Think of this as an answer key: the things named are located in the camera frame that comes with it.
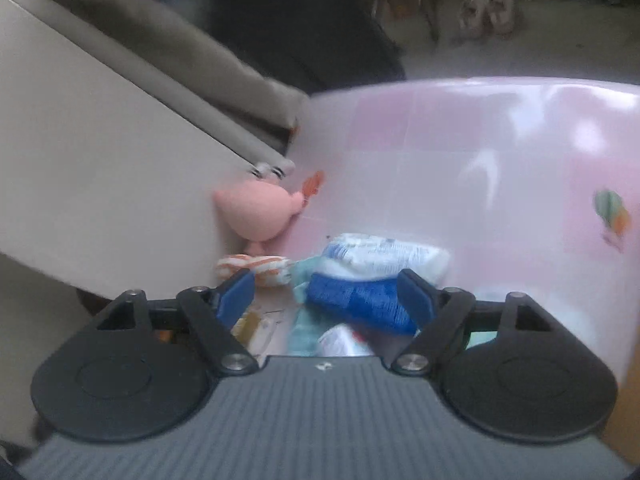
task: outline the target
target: slipper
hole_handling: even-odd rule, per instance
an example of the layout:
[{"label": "slipper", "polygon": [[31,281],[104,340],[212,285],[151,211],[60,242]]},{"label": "slipper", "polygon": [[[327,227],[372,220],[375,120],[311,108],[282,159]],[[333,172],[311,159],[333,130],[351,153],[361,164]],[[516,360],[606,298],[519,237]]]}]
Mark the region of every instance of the slipper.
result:
[{"label": "slipper", "polygon": [[478,40],[484,35],[489,0],[465,0],[458,11],[460,33],[465,40]]},{"label": "slipper", "polygon": [[516,24],[515,0],[489,0],[488,12],[496,34],[507,35],[513,32]]}]

